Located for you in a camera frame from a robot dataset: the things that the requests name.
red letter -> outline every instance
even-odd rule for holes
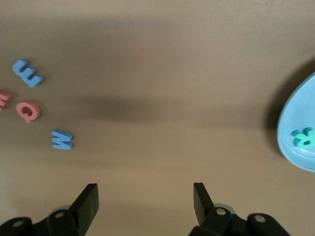
[[[16,105],[16,111],[27,123],[36,120],[40,115],[40,108],[32,101],[20,102]]]
[[[5,106],[7,105],[10,98],[10,94],[0,91],[0,112],[5,109]]]

foam letter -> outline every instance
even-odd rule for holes
[[[40,115],[40,108],[32,101],[18,103],[16,105],[16,111],[27,123],[36,120]]]
[[[25,68],[28,64],[28,60],[20,59],[13,64],[12,70],[16,75],[20,76],[29,87],[33,88],[43,81],[44,77],[42,75],[33,76],[36,73],[36,69],[34,67],[28,67],[23,70],[23,68]]]
[[[51,134],[54,136],[53,142],[55,144],[53,144],[53,148],[63,150],[69,150],[72,148],[73,144],[70,141],[73,139],[73,136],[71,134],[59,129],[54,129]]]
[[[10,98],[10,94],[0,91],[0,112],[5,109],[5,106],[7,105]]]

